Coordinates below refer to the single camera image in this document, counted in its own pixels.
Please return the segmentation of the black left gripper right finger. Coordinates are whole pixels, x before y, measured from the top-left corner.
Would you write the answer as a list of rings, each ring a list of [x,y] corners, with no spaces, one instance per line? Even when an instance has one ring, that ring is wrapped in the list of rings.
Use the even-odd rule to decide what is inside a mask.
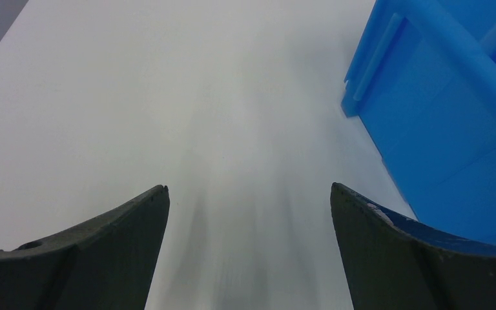
[[[436,230],[341,183],[330,204],[355,309],[496,309],[496,245]]]

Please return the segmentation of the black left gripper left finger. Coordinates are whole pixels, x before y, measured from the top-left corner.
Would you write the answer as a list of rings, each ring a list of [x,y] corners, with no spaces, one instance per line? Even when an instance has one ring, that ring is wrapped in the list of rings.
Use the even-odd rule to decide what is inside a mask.
[[[0,250],[0,309],[144,309],[170,209],[158,185],[12,251]]]

